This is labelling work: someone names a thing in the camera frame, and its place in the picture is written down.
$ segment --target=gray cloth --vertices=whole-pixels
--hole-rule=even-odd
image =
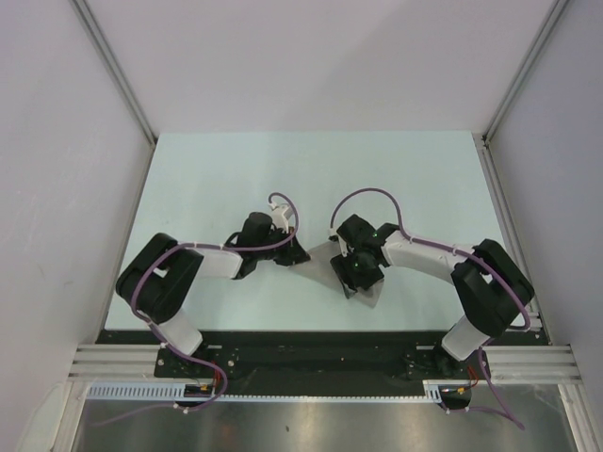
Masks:
[[[338,294],[341,294],[341,297],[345,297],[341,282],[337,278],[330,262],[340,252],[338,243],[325,242],[308,251],[311,257],[310,261],[291,266],[289,270],[304,278],[326,285]],[[359,289],[352,299],[358,300],[370,308],[374,308],[377,305],[382,289],[383,280],[373,284],[368,290]]]

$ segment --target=white wall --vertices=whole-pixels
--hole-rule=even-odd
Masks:
[[[155,132],[482,132],[552,0],[90,0]]]
[[[0,450],[109,295],[150,150],[69,2],[0,7]]]
[[[573,2],[493,142],[546,322],[603,419],[603,3]]]

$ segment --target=white work surface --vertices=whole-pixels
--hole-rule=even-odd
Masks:
[[[268,212],[272,191],[296,204],[298,238],[309,250],[327,239],[337,203],[365,186],[389,190],[415,234],[502,243],[468,132],[167,134],[155,150],[122,269],[158,232],[223,243],[249,213]],[[337,223],[352,213],[375,227],[396,221],[390,201],[376,193],[350,200]],[[373,309],[272,262],[242,281],[198,278],[185,309],[199,329],[227,331],[447,330],[463,315],[452,285],[404,268],[384,273]],[[116,295],[106,328],[146,326]]]

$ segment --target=white panel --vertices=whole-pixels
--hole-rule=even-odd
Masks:
[[[482,132],[552,0],[91,0],[156,132]]]
[[[603,415],[603,3],[573,2],[493,142],[545,322]]]
[[[401,203],[414,233],[448,243],[501,241],[480,161],[467,132],[255,133],[162,135],[144,188],[124,266],[157,232],[183,241],[223,243],[252,211],[268,212],[279,190],[300,212],[307,250],[327,240],[337,203],[379,186]],[[395,221],[383,195],[351,200],[375,226]],[[377,307],[347,300],[272,262],[242,281],[197,278],[185,303],[207,330],[448,330],[463,315],[454,287],[405,268],[388,268]],[[118,296],[108,329],[145,328]]]
[[[0,450],[102,315],[150,153],[69,2],[0,14]]]

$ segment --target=shiny floor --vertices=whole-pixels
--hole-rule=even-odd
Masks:
[[[526,431],[491,414],[446,416],[432,404],[284,402],[224,402],[187,415],[159,408],[98,428],[92,423],[143,403],[89,401],[73,451],[577,450],[556,387],[516,386],[502,393]],[[496,406],[482,387],[473,403]]]

